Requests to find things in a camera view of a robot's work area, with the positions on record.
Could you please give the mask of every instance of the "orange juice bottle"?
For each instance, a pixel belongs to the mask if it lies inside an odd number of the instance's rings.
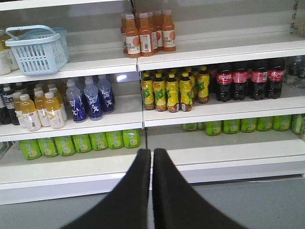
[[[156,10],[153,12],[153,22],[157,30],[158,50],[163,51],[163,33],[162,33],[163,17],[160,10]]]
[[[152,29],[148,23],[148,13],[140,13],[139,36],[141,56],[153,56]]]
[[[126,44],[129,58],[141,57],[140,39],[138,29],[135,27],[134,15],[126,14]]]
[[[176,50],[176,34],[175,25],[172,20],[172,11],[163,10],[163,50],[166,52],[171,52]]]

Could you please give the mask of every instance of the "product label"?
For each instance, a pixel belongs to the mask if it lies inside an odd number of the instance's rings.
[[[126,37],[128,54],[138,54],[141,52],[139,36]]]
[[[232,81],[234,83],[245,83],[248,79],[248,72],[238,73],[233,72]]]
[[[175,30],[163,31],[163,46],[165,48],[175,47],[176,34]]]
[[[254,83],[265,83],[267,81],[268,72],[251,72],[251,81]]]
[[[232,83],[232,74],[220,74],[217,73],[217,83],[219,84],[230,84]]]

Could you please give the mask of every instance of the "red label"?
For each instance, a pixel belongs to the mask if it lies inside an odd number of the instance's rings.
[[[251,72],[251,81],[254,83],[265,83],[267,81],[268,72]]]
[[[220,74],[217,73],[217,83],[219,84],[230,84],[232,83],[232,74]]]
[[[282,81],[285,76],[285,70],[281,71],[275,71],[275,70],[269,70],[268,71],[268,80],[270,81]]]
[[[243,72],[243,73],[238,73],[238,72],[233,72],[233,82],[234,83],[245,83],[247,82],[248,79],[248,72]]]

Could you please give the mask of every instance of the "dark bottle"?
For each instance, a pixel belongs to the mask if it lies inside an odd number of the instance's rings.
[[[265,98],[268,65],[266,60],[256,60],[253,63],[251,82],[249,84],[250,97],[255,100]]]
[[[230,63],[221,63],[217,67],[217,90],[218,101],[226,102],[230,100],[232,84],[232,68]]]
[[[235,62],[233,64],[232,75],[232,98],[234,100],[243,100],[246,95],[246,86],[248,79],[248,67],[245,61]]]
[[[277,99],[281,96],[283,79],[285,76],[285,59],[274,58],[269,60],[266,97]]]

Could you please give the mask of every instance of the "gray floor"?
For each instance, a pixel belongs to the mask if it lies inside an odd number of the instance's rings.
[[[206,200],[250,229],[305,229],[305,178],[194,186]],[[0,206],[1,229],[57,229],[105,195]],[[149,228],[153,229],[149,200]]]

